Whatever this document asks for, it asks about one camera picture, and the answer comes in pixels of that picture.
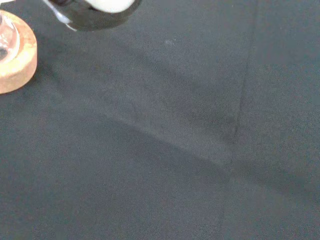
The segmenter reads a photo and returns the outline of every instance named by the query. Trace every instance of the black object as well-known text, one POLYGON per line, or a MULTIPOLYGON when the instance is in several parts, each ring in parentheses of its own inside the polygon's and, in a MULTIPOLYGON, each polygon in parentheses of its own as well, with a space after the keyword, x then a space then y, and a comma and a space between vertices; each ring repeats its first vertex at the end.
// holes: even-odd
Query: black object
POLYGON ((95 9, 85 0, 50 0, 63 16, 70 20, 67 25, 79 31, 95 31, 117 27, 125 23, 142 0, 135 0, 125 11, 108 13, 95 9))

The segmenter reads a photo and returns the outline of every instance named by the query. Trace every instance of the white cap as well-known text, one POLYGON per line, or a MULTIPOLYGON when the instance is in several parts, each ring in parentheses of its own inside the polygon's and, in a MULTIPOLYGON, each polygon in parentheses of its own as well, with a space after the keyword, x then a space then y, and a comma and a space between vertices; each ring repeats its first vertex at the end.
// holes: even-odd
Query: white cap
POLYGON ((97 10, 106 13, 120 13, 127 10, 135 0, 86 0, 97 10))

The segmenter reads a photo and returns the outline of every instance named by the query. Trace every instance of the cork coaster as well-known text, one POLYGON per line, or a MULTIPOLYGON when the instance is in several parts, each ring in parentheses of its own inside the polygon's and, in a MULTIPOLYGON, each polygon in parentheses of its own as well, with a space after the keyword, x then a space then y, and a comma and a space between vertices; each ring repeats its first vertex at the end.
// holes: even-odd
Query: cork coaster
POLYGON ((31 28, 19 17, 0 10, 16 27, 20 46, 14 59, 0 64, 0 94, 17 90, 24 86, 35 74, 37 68, 37 40, 31 28))

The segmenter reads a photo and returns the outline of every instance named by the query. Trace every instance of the black cloth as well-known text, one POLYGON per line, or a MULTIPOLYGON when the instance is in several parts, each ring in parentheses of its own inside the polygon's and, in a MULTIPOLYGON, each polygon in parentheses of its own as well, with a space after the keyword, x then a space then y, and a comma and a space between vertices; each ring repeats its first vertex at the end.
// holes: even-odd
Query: black cloth
POLYGON ((318 1, 145 0, 72 32, 5 9, 38 68, 0 96, 0 239, 320 239, 318 1))

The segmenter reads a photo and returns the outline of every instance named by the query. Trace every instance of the glass jar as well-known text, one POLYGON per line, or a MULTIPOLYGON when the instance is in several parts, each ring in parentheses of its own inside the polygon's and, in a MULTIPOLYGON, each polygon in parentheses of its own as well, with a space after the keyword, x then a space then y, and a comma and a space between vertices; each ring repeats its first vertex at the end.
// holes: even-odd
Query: glass jar
POLYGON ((14 59, 19 51, 20 37, 11 20, 0 11, 0 64, 14 59))

